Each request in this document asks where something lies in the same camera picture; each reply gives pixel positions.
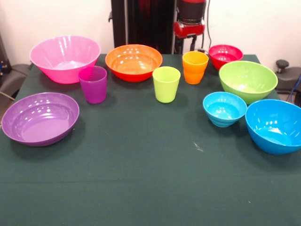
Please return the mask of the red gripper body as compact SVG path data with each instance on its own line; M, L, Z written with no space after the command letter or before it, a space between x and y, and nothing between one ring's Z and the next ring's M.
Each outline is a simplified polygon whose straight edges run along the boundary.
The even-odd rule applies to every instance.
M181 22L174 22L173 25L174 34L179 39L186 39L190 36L199 36L204 33L205 22L201 20L198 24L184 24Z

